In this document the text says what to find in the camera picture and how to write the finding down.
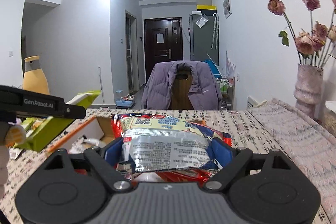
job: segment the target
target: baseboard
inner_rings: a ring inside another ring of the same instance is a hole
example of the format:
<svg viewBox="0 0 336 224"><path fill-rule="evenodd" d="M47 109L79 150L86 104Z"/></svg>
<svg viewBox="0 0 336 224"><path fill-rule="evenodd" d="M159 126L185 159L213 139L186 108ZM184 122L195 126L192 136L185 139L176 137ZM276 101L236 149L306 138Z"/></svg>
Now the baseboard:
<svg viewBox="0 0 336 224"><path fill-rule="evenodd" d="M116 105L90 105L89 108L110 108L110 109L115 109Z"/></svg>

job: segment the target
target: yellow bottle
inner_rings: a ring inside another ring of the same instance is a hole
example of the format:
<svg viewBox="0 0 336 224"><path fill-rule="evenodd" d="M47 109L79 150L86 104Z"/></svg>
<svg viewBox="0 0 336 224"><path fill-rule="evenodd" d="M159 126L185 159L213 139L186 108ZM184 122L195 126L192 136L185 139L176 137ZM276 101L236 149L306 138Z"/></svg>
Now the yellow bottle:
<svg viewBox="0 0 336 224"><path fill-rule="evenodd" d="M47 79L40 66L40 56L31 56L25 59L25 74L23 89L33 92L50 94Z"/></svg>

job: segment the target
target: dark brown door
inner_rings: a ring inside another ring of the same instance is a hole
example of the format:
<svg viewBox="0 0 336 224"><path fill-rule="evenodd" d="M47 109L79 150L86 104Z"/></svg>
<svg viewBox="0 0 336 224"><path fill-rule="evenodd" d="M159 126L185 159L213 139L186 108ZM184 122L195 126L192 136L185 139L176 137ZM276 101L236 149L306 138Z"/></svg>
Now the dark brown door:
<svg viewBox="0 0 336 224"><path fill-rule="evenodd" d="M156 63L183 60L181 17L145 19L144 34L147 80Z"/></svg>

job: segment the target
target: gray refrigerator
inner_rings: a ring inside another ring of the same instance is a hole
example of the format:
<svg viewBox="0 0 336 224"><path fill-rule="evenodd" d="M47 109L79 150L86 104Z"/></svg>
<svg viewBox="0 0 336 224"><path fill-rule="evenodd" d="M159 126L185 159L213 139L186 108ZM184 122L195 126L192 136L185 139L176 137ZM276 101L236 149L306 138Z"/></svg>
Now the gray refrigerator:
<svg viewBox="0 0 336 224"><path fill-rule="evenodd" d="M200 18L200 15L190 15L190 60L204 61L209 59L207 53L211 59L219 65L219 43L217 49L215 49L216 41L214 42L213 49L211 49L212 36L213 36L213 24L215 21L214 16L207 16L208 22L200 28L196 21Z"/></svg>

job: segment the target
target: vase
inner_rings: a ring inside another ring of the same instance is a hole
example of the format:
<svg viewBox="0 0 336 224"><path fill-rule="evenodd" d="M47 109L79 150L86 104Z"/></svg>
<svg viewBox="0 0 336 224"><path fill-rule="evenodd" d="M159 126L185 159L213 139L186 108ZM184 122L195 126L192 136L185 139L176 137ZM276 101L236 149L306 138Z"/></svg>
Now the vase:
<svg viewBox="0 0 336 224"><path fill-rule="evenodd" d="M40 56L36 55L25 59L22 88L49 95L48 82L40 66Z"/></svg>
<svg viewBox="0 0 336 224"><path fill-rule="evenodd" d="M298 64L294 97L295 107L314 119L315 107L322 98L323 69Z"/></svg>

